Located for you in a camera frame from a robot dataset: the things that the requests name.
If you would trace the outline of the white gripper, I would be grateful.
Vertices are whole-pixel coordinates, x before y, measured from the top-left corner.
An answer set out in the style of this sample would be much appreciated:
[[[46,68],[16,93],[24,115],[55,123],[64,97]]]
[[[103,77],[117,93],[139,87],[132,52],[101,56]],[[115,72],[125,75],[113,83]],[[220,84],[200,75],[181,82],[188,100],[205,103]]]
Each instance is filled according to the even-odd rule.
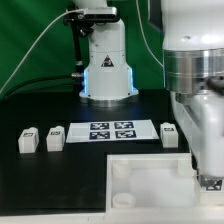
[[[174,117],[183,131],[199,173],[207,178],[224,178],[224,97],[212,91],[194,95],[189,105],[170,93]]]

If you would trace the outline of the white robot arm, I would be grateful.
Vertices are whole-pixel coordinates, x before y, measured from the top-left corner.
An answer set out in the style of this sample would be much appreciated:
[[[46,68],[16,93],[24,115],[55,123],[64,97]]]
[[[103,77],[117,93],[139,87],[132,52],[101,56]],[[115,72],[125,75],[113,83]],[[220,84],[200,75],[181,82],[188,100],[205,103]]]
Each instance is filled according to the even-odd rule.
[[[125,57],[125,27],[107,0],[72,0],[90,26],[80,97],[106,104],[138,93]],[[164,87],[199,173],[224,178],[224,0],[150,0],[162,19]]]

